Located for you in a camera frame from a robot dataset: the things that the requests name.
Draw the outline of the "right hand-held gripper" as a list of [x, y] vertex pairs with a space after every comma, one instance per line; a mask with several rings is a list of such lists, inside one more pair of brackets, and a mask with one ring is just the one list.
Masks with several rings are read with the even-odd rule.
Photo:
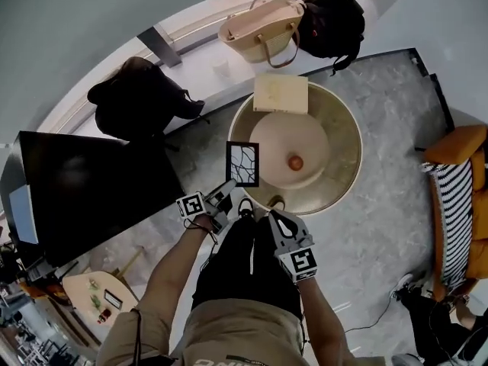
[[287, 276], [298, 282], [316, 275], [318, 265], [313, 254], [313, 237], [297, 216], [282, 210], [268, 213], [271, 233], [277, 248], [274, 252]]

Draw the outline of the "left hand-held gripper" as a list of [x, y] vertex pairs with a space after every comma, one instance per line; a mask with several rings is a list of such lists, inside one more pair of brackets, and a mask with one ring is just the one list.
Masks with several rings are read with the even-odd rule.
[[229, 224], [227, 214], [233, 207], [230, 193], [236, 184], [236, 180], [231, 178], [205, 197], [197, 192], [179, 198], [176, 204], [181, 217], [190, 220], [197, 215], [206, 214], [210, 217], [215, 233], [219, 235]]

